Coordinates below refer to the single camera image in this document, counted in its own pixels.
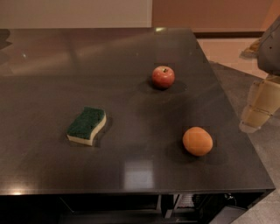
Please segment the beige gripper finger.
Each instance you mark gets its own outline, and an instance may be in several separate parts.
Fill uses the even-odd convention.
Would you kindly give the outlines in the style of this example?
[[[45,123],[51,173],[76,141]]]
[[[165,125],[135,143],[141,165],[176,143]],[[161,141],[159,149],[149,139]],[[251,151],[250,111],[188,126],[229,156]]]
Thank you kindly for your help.
[[[255,99],[241,113],[239,128],[245,133],[259,130],[280,109],[280,77],[271,75],[260,83]]]
[[[249,92],[248,92],[248,99],[247,103],[251,105],[256,97],[258,88],[259,88],[260,83],[258,81],[254,81],[253,84],[251,85]]]

